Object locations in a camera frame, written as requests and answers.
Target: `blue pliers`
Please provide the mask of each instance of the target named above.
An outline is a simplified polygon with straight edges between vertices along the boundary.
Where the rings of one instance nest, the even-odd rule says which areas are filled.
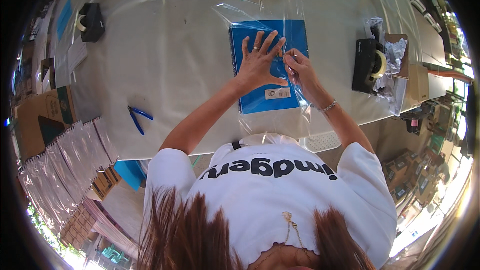
[[[135,107],[131,107],[130,105],[128,106],[128,111],[130,112],[130,116],[133,119],[133,122],[135,123],[135,126],[137,127],[138,131],[141,133],[142,136],[145,136],[144,130],[140,127],[140,123],[138,123],[137,117],[135,117],[134,113],[142,115],[143,117],[148,118],[150,120],[153,120],[153,117],[144,111],[140,111]]]

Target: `tape roll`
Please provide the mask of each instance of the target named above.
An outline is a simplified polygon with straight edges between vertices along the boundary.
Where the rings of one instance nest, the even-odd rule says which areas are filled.
[[[380,50],[375,50],[375,53],[380,57],[381,66],[380,70],[378,70],[377,73],[373,73],[371,77],[373,77],[374,79],[379,79],[387,71],[387,58],[385,57],[385,54],[383,54]]]
[[[81,32],[85,32],[87,30],[87,27],[85,27],[82,23],[80,23],[80,21],[85,18],[86,15],[80,15],[77,19],[77,28],[81,31]]]

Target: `white table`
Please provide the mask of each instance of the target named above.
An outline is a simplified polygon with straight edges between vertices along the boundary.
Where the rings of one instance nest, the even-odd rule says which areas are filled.
[[[72,84],[75,110],[83,121],[105,118],[121,159],[150,159],[180,121],[232,78],[228,26],[212,7],[234,1],[71,0],[74,15],[63,38],[58,42],[52,37],[57,87]],[[59,0],[56,18],[66,2]],[[80,34],[75,15],[85,2],[100,3],[106,32],[99,42],[87,44],[88,56],[72,79],[67,50]],[[303,0],[303,8],[310,59],[324,87],[360,125],[390,117],[386,100],[376,102],[376,97],[351,90],[355,41],[365,38],[364,20],[378,16],[385,20],[387,33],[408,35],[410,62],[421,62],[410,1]],[[145,136],[135,127],[127,105],[153,115],[154,121],[137,117]],[[212,153],[239,140],[243,131],[238,118],[234,105],[194,154]],[[329,131],[323,115],[312,111],[310,135]]]

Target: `blue paper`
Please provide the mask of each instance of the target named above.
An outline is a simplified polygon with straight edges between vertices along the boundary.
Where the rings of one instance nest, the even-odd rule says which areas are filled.
[[[65,31],[65,28],[67,27],[68,21],[70,20],[71,16],[72,1],[68,0],[67,3],[65,3],[65,6],[63,7],[57,21],[57,36],[59,41],[62,39],[63,32]]]
[[[298,49],[306,57],[308,57],[308,44],[307,33],[305,30],[305,21],[303,20],[263,20],[263,21],[244,21],[233,23],[230,27],[230,45],[232,50],[232,62],[234,75],[238,74],[238,71],[242,65],[243,53],[242,53],[242,41],[246,36],[250,37],[248,44],[249,52],[252,52],[254,46],[254,40],[257,32],[264,31],[263,40],[272,31],[278,31],[278,35],[272,42],[269,51],[275,46],[280,38],[285,34],[286,44],[285,52],[292,48]],[[285,71],[285,64],[282,57],[275,57],[273,59],[272,66],[270,67],[270,74],[275,77],[288,80],[288,74]],[[266,99],[266,90],[275,90],[279,88],[290,88],[289,98],[281,99]],[[272,110],[283,110],[300,107],[299,98],[307,102],[303,98],[302,91],[299,86],[293,86],[288,81],[288,87],[281,87],[278,85],[266,85],[258,89],[253,90],[247,95],[240,98],[238,106],[242,114],[251,114]]]
[[[140,188],[142,181],[147,178],[136,160],[119,160],[114,168],[135,192]]]

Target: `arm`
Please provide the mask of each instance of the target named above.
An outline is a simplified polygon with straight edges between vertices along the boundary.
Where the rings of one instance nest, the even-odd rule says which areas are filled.
[[[258,32],[254,47],[262,46],[260,50],[254,49],[252,52],[247,49],[249,37],[245,38],[242,44],[243,60],[238,75],[180,122],[166,137],[159,151],[173,148],[186,154],[192,153],[213,124],[242,96],[267,84],[288,86],[286,80],[270,75],[273,58],[285,44],[285,38],[282,38],[272,51],[267,53],[277,34],[276,30],[270,33],[262,45],[264,32]]]
[[[315,70],[306,56],[297,49],[292,49],[285,54],[284,59],[288,77],[292,82],[301,86],[308,101],[319,109],[325,109],[334,102],[335,99],[320,84]],[[344,148],[352,143],[358,143],[367,151],[375,153],[367,136],[338,103],[326,111],[324,115]]]

